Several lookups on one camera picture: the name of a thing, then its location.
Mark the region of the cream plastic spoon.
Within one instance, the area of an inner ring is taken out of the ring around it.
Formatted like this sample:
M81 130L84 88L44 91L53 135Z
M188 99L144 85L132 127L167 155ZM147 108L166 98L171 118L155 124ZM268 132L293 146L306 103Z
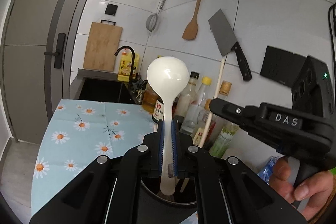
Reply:
M164 139L161 174L161 193L171 196L175 192L173 170L173 142L171 135L173 102L189 82L189 71L185 63L175 57L164 56L155 59L147 69L147 80L153 90L162 98L164 105Z

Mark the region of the kitchen cleaver knife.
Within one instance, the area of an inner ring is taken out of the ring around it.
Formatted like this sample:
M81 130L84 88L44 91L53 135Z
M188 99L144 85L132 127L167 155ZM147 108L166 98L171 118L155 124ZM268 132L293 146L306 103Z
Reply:
M243 81L252 80L248 61L222 9L210 17L209 25L221 55L226 56L228 53L234 52Z

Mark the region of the dark soy sauce bottle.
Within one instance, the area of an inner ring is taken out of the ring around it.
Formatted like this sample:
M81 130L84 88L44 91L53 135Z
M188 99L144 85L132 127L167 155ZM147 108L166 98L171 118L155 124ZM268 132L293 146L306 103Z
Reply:
M164 104L161 97L158 97L154 106L152 120L155 123L159 123L160 120L164 120Z

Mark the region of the green label oil bottle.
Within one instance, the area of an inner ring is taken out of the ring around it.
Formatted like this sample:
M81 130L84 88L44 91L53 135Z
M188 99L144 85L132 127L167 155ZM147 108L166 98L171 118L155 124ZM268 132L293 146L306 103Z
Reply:
M239 126L234 123L227 123L221 130L216 141L213 143L209 153L213 157L221 158L229 148L230 143L238 131Z

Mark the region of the white blue salt bag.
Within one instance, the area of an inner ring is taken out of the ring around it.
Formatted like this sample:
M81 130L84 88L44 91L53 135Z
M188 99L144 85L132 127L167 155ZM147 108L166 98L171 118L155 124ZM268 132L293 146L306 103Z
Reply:
M258 172L258 176L267 184L269 184L269 179L273 174L273 167L276 164L276 162L280 159L277 156L271 156L267 163L260 169Z

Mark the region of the cooking oil bottle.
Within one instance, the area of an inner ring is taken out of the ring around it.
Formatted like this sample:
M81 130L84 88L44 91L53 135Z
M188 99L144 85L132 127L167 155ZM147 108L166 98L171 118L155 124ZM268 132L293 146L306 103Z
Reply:
M149 83L146 84L145 92L142 99L142 107L144 110L153 114L155 103L157 101L158 94L153 90Z

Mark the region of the black utensil holder cup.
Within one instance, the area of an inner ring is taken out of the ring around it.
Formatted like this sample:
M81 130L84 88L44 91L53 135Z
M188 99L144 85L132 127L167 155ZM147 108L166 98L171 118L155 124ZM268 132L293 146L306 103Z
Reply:
M157 179L142 179L137 223L181 223L197 211L197 202L174 202L158 195Z

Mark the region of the daisy print blue tablecloth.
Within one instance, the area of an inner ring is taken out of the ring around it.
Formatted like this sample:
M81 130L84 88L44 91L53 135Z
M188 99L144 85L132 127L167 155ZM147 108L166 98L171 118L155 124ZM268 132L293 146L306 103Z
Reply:
M137 223L141 180L155 179L143 139L157 128L137 105L61 100L35 163L31 223Z

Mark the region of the yellow dish soap bottle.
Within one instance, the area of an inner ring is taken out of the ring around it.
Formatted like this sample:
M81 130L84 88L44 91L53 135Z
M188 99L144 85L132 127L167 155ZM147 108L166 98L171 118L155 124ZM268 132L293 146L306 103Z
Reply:
M128 82L133 55L129 49L123 49L121 53L122 55L120 59L117 79L119 81ZM133 64L133 79L135 79L137 69L138 69L138 64L139 64L139 54L135 53L135 59L134 59L134 64Z

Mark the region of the black faucet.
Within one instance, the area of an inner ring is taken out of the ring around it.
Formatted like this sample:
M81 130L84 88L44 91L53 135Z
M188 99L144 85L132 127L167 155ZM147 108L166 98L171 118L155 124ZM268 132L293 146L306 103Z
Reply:
M120 59L117 79L121 82L131 83L136 75L135 51L130 46L122 46L115 52L114 55L118 56L119 53L122 54L122 57Z

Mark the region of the wooden cutting board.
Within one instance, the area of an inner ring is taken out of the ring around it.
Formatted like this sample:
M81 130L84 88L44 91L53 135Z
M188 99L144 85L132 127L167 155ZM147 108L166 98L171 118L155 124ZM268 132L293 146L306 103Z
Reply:
M118 50L123 28L111 24L92 22L84 56L84 69L114 70L115 52Z

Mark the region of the wooden spatula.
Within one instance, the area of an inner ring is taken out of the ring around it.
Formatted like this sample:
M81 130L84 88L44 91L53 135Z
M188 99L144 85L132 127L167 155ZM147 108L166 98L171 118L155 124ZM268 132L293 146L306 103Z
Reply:
M195 38L197 37L197 33L198 33L197 18L198 18L198 12L199 12L200 5L201 5L201 0L197 0L193 17L191 21L189 22L189 24L186 26L183 32L183 35L182 35L182 38L184 40L195 40Z

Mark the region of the metal strainer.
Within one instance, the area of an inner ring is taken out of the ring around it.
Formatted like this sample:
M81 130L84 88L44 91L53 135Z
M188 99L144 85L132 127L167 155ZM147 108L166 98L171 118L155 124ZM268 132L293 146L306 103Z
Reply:
M157 22L158 22L158 17L160 12L163 10L163 6L165 4L166 0L160 0L159 3L159 8L157 10L157 12L155 14L150 15L145 23L145 27L149 32L152 32L153 30L155 30Z

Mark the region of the grey door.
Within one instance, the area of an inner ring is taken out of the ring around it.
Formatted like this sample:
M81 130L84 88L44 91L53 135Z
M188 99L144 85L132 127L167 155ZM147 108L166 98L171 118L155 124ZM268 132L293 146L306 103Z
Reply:
M1 37L1 92L11 134L40 144L62 98L68 98L72 53L87 0L12 0ZM63 63L54 68L59 33Z

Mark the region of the black wall panel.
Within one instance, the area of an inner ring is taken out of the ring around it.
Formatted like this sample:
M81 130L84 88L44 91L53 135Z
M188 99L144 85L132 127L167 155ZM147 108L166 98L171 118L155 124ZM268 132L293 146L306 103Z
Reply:
M302 55L267 46L260 76L291 88L305 60Z

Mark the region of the black wall socket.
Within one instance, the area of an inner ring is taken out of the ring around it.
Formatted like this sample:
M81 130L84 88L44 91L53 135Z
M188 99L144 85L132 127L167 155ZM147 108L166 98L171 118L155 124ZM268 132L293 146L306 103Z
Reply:
M117 12L117 9L118 9L118 5L114 5L114 4L108 3L107 6L106 6L104 14L105 15L115 16L116 12Z

